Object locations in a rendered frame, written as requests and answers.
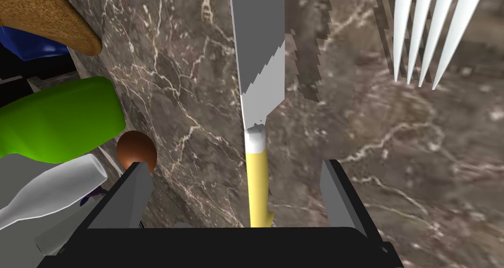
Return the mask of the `white bottle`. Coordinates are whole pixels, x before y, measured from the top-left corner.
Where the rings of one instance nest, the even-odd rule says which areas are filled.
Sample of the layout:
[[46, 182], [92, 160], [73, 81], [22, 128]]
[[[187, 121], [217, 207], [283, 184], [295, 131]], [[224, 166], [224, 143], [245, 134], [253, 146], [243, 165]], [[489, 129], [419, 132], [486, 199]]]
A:
[[65, 209], [107, 180], [100, 161], [87, 154], [51, 168], [25, 185], [0, 209], [0, 230], [20, 220], [41, 218]]

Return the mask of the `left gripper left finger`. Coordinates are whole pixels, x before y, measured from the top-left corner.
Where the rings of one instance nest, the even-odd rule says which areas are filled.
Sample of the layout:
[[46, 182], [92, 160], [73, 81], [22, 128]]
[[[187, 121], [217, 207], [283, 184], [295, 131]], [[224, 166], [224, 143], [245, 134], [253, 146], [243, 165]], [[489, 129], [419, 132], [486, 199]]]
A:
[[138, 228], [153, 190], [146, 163], [133, 163], [78, 229]]

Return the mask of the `yellow handled knife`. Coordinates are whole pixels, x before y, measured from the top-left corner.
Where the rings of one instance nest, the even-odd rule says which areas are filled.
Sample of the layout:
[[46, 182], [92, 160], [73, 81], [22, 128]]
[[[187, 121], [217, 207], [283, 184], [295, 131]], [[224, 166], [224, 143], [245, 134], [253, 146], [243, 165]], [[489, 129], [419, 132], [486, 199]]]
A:
[[244, 126], [250, 224], [270, 227], [267, 116], [285, 99], [284, 0], [230, 0]]

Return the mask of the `green bottle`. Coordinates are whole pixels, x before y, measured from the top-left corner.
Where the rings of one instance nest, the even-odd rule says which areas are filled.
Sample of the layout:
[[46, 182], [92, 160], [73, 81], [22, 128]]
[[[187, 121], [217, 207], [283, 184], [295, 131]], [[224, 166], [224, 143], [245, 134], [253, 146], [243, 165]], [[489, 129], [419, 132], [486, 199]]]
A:
[[19, 154], [44, 163], [65, 163], [119, 135], [125, 126], [109, 79], [66, 82], [0, 108], [0, 158]]

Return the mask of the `blue bowl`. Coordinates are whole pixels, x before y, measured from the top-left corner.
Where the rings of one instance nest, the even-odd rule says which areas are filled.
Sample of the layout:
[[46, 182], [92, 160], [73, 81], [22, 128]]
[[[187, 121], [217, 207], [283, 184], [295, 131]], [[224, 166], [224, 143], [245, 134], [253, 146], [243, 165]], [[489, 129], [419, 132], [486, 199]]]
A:
[[0, 27], [0, 43], [23, 61], [63, 56], [69, 52], [61, 43], [6, 26]]

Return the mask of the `brown egg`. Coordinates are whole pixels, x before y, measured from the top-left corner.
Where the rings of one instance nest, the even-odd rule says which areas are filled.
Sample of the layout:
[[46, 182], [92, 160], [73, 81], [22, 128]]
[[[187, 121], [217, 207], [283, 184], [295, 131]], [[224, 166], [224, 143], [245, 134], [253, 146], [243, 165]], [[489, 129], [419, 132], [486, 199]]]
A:
[[140, 131], [128, 131], [117, 142], [120, 164], [128, 169], [134, 162], [146, 163], [152, 173], [157, 164], [157, 149], [154, 142]]

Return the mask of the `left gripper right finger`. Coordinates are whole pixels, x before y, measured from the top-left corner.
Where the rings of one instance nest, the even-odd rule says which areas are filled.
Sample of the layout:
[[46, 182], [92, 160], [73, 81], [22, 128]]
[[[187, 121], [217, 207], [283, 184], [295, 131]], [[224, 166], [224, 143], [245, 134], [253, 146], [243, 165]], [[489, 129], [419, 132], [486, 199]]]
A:
[[331, 227], [354, 228], [364, 236], [378, 235], [370, 214], [337, 160], [323, 160], [320, 191]]

